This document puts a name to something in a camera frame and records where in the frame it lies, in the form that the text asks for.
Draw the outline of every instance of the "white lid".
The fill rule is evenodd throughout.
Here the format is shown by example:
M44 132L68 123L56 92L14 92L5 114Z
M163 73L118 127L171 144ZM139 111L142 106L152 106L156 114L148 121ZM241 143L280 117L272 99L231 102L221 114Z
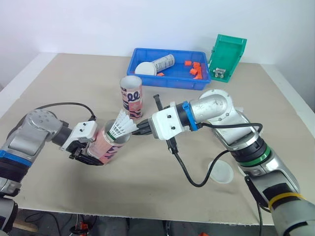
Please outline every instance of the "white lid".
M210 178L218 183L230 183L233 180L233 169L225 161L218 160L210 174Z
M127 75L120 80L120 87L125 89L136 89L142 85L142 80L135 75Z
M157 69L152 62L142 62L137 66L134 73L140 75L157 75Z

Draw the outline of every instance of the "green ring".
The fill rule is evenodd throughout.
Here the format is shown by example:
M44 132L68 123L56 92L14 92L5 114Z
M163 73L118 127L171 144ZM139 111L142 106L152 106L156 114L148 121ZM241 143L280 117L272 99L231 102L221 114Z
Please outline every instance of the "green ring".
M245 167L258 165L259 163L264 161L269 156L270 152L271 152L270 147L267 146L265 152L260 157L256 158L255 160L252 160L252 161L240 162L240 165L245 166Z
M114 136L111 135L111 133L109 133L109 131L107 132L107 134L108 134L108 136L111 137L114 141L116 140L116 139L114 138Z

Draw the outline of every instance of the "yellow band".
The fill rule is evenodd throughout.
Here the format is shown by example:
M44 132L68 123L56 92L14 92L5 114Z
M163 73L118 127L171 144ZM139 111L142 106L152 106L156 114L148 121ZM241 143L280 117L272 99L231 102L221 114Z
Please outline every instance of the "yellow band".
M286 198L286 197L298 197L298 198L303 198L305 199L301 194L299 193L281 193L275 197L273 197L270 201L269 201L269 209L271 210L272 204L275 203L276 201L282 199L282 198Z

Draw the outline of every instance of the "badminton shuttlecock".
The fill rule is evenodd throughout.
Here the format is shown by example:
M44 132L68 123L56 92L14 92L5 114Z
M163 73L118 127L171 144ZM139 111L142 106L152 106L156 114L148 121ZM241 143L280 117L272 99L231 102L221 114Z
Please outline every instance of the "badminton shuttlecock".
M123 111L120 110L113 126L107 132L107 134L113 139L116 140L119 137L129 134L137 130L137 125L133 122L132 119Z

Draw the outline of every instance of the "green container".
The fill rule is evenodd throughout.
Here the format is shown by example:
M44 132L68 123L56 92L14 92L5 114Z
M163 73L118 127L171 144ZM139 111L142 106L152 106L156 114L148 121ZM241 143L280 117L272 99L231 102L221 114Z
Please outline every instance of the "green container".
M227 83L231 79L238 62L243 55L246 42L247 39L245 38L236 38L218 34L216 44L212 49L209 60L209 73L213 80Z

